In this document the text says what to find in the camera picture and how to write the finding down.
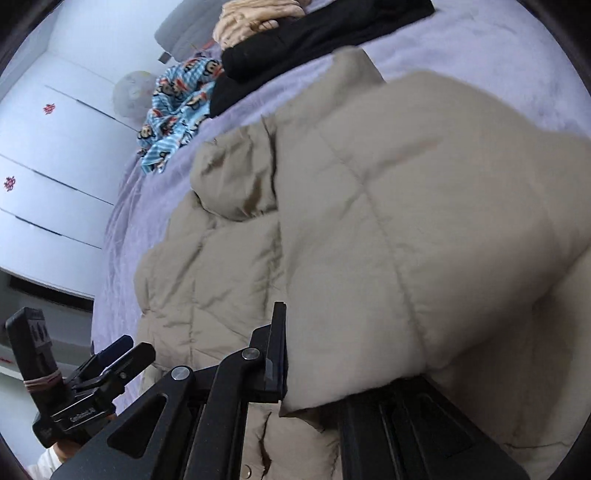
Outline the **person's left hand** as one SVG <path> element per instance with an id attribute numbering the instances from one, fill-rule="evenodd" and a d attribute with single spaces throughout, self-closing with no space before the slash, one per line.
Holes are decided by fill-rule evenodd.
<path id="1" fill-rule="evenodd" d="M 81 446 L 75 442 L 69 440 L 62 440 L 56 442 L 52 446 L 56 456 L 61 463 L 65 463 L 69 459 L 73 458 L 81 449 Z"/>

